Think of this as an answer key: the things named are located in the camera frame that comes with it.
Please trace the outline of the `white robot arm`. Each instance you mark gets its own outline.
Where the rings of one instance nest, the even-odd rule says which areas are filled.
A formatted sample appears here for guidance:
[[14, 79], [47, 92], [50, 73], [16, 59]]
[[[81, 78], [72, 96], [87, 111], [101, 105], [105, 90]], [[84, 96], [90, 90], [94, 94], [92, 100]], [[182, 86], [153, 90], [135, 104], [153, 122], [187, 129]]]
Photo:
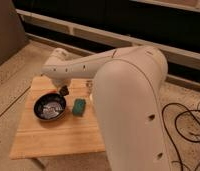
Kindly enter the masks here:
[[112, 171], [171, 171], [159, 101], [167, 72], [164, 54], [152, 46], [73, 60], [56, 49], [43, 66], [55, 84], [93, 80], [93, 105]]

